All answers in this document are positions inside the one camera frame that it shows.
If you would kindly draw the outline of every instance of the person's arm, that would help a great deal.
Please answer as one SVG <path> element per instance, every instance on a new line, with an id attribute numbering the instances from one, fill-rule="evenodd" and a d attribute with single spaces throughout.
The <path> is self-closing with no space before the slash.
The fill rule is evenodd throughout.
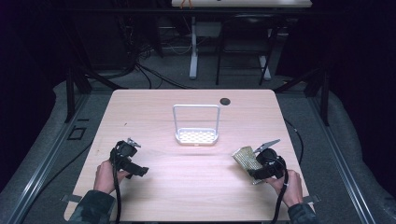
<path id="1" fill-rule="evenodd" d="M 119 183 L 128 174 L 126 171 L 118 172 Z M 114 189 L 113 166 L 110 161 L 103 161 L 97 168 L 93 190 L 88 191 L 78 203 L 68 223 L 108 223 L 115 202 L 109 194 Z"/>
<path id="2" fill-rule="evenodd" d="M 289 208 L 288 213 L 290 221 L 293 224 L 317 224 L 319 223 L 315 212 L 312 210 L 311 206 L 303 203 L 303 187 L 301 184 L 300 175 L 293 171 L 288 170 L 289 183 L 286 188 L 285 194 L 283 195 L 283 203 Z M 276 191 L 277 194 L 280 193 L 282 189 L 284 177 L 275 179 L 267 178 L 265 179 Z"/>

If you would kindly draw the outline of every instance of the black sleeve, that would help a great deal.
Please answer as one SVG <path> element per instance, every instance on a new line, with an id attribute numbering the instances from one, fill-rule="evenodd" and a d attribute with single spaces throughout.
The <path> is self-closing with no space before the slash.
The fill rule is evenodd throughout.
<path id="1" fill-rule="evenodd" d="M 79 202 L 68 223 L 109 223 L 115 199 L 98 190 L 90 190 Z"/>
<path id="2" fill-rule="evenodd" d="M 292 224 L 317 224 L 317 215 L 311 206 L 306 203 L 297 203 L 288 210 L 290 222 Z"/>

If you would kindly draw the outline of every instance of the black cable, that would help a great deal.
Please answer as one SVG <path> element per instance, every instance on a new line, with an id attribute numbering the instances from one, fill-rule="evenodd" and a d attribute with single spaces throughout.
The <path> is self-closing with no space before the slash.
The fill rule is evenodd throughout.
<path id="1" fill-rule="evenodd" d="M 136 62 L 134 62 L 134 63 L 139 63 L 139 59 L 146 60 L 147 58 L 149 58 L 151 56 L 152 50 L 153 50 L 153 48 L 151 46 L 143 46 L 143 47 L 139 48 L 140 53 L 136 59 Z"/>
<path id="2" fill-rule="evenodd" d="M 157 71 L 149 69 L 149 68 L 147 68 L 146 66 L 144 66 L 144 65 L 142 65 L 140 63 L 136 63 L 136 66 L 138 66 L 141 69 L 144 69 L 144 70 L 150 72 L 152 75 L 154 75 L 156 77 L 159 77 L 160 79 L 164 80 L 165 82 L 167 82 L 167 83 L 169 83 L 169 84 L 171 84 L 173 86 L 179 87 L 181 89 L 195 89 L 194 87 L 189 87 L 189 86 L 185 86 L 185 85 L 179 84 L 179 83 L 175 82 L 174 80 L 172 80 L 171 78 L 165 77 L 164 75 L 161 75 Z"/>
<path id="3" fill-rule="evenodd" d="M 303 160 L 303 155 L 304 155 L 304 142 L 303 142 L 303 138 L 301 137 L 300 133 L 298 132 L 298 130 L 290 123 L 290 121 L 288 121 L 287 119 L 283 118 L 283 120 L 286 121 L 286 123 L 289 124 L 289 126 L 294 130 L 295 133 L 297 133 L 298 138 L 300 139 L 300 144 L 301 144 L 301 154 L 300 154 L 300 158 L 298 160 L 298 163 L 301 164 L 301 161 Z"/>
<path id="4" fill-rule="evenodd" d="M 117 217 L 116 217 L 116 224 L 119 224 L 120 223 L 120 216 L 121 216 L 121 196 L 120 196 L 120 185 L 119 185 L 119 179 L 117 177 L 117 168 L 116 167 L 117 167 L 116 155 L 114 155 L 113 156 L 113 179 L 114 179 L 114 188 L 116 189 L 116 193 L 117 193 Z"/>
<path id="5" fill-rule="evenodd" d="M 38 197 L 41 195 L 41 193 L 49 186 L 49 184 L 56 178 L 58 177 L 58 175 L 64 171 L 64 169 L 66 169 L 71 163 L 73 163 L 73 161 L 75 161 L 79 156 L 82 155 L 82 153 L 84 153 L 90 146 L 92 145 L 92 142 L 90 142 L 82 151 L 80 151 L 77 156 L 75 158 L 73 158 L 70 162 L 68 162 L 60 171 L 58 171 L 48 182 L 47 184 L 45 184 L 41 190 L 37 193 L 37 195 L 35 196 L 35 198 L 33 199 L 32 203 L 29 205 L 29 207 L 26 209 L 26 215 L 22 218 L 21 223 L 23 223 L 23 221 L 25 220 L 27 214 L 29 213 L 30 209 L 32 209 L 33 204 L 35 204 L 35 202 L 37 201 Z"/>
<path id="6" fill-rule="evenodd" d="M 130 74 L 132 71 L 134 71 L 134 68 L 133 67 L 128 67 L 128 68 L 125 68 L 124 70 L 122 70 L 121 72 L 119 72 L 118 74 L 101 75 L 101 76 L 106 78 L 106 79 L 112 79 L 112 78 L 116 78 L 116 77 L 125 77 L 126 75 Z"/>
<path id="7" fill-rule="evenodd" d="M 180 41 L 184 41 L 185 43 L 189 43 L 190 44 L 190 37 L 186 37 L 186 36 L 181 36 L 181 35 L 176 35 L 176 36 L 172 36 L 166 39 L 162 40 L 163 44 L 174 44 L 174 43 L 178 43 Z"/>
<path id="8" fill-rule="evenodd" d="M 274 217 L 273 217 L 273 220 L 271 221 L 271 224 L 273 224 L 273 223 L 275 224 L 277 222 L 277 217 L 279 216 L 280 204 L 282 203 L 283 195 L 285 195 L 286 188 L 288 187 L 288 184 L 289 184 L 289 173 L 288 173 L 288 170 L 286 170 L 286 166 L 285 166 L 285 179 L 283 181 L 282 189 L 280 190 L 279 195 L 277 196 L 276 209 L 275 209 Z"/>
<path id="9" fill-rule="evenodd" d="M 161 78 L 160 84 L 158 84 L 158 86 L 155 89 L 158 90 L 161 87 L 162 84 L 163 84 L 163 79 Z"/>
<path id="10" fill-rule="evenodd" d="M 146 77 L 146 79 L 148 80 L 148 89 L 151 90 L 151 80 L 149 79 L 149 76 L 145 73 L 145 71 L 143 71 L 143 69 L 140 67 L 140 64 L 136 64 L 137 69 Z"/>
<path id="11" fill-rule="evenodd" d="M 282 163 L 278 159 L 271 158 L 271 157 L 264 157 L 264 158 L 267 159 L 267 160 L 271 160 L 271 161 L 275 161 L 275 162 L 279 163 L 282 166 L 283 170 L 285 171 L 285 178 L 283 180 L 283 186 L 282 186 L 282 189 L 279 192 L 279 195 L 277 196 L 275 213 L 274 213 L 273 220 L 271 221 L 271 224 L 275 224 L 277 222 L 277 218 L 279 216 L 279 209 L 280 209 L 280 205 L 281 205 L 282 200 L 283 200 L 283 195 L 285 195 L 286 189 L 287 189 L 287 187 L 289 185 L 289 173 L 288 173 L 288 169 L 286 167 L 286 164 Z"/>

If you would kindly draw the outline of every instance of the wooden table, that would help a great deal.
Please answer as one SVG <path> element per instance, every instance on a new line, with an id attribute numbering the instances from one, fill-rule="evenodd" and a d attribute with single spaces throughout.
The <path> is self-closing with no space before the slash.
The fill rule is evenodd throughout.
<path id="1" fill-rule="evenodd" d="M 221 105 L 221 98 L 230 99 Z M 175 138 L 173 105 L 219 105 L 219 139 L 214 146 L 181 146 Z M 197 119 L 212 120 L 206 113 Z M 281 111 L 268 90 L 121 90 L 114 91 L 73 194 L 92 189 L 97 165 L 128 137 L 142 147 L 133 162 L 149 168 L 143 177 L 120 184 L 121 220 L 261 221 L 273 218 L 276 193 L 268 184 L 251 184 L 231 156 L 240 147 L 272 148 L 289 169 L 301 173 Z M 303 178 L 304 196 L 308 195 Z M 76 203 L 69 203 L 67 220 Z M 115 219 L 117 208 L 113 209 Z M 279 220 L 289 219 L 282 204 Z"/>

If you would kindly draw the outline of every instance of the white wire basket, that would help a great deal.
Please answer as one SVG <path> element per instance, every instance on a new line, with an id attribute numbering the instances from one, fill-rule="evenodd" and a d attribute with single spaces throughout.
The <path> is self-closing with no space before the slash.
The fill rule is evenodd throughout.
<path id="1" fill-rule="evenodd" d="M 178 108 L 196 108 L 196 112 L 199 112 L 199 108 L 215 108 L 217 109 L 216 113 L 216 127 L 215 128 L 178 128 L 177 123 L 177 109 Z M 176 140 L 181 145 L 192 145 L 192 146 L 211 146 L 216 144 L 219 138 L 219 115 L 220 115 L 220 107 L 218 105 L 174 105 L 173 107 L 174 113 L 174 121 L 176 128 Z"/>

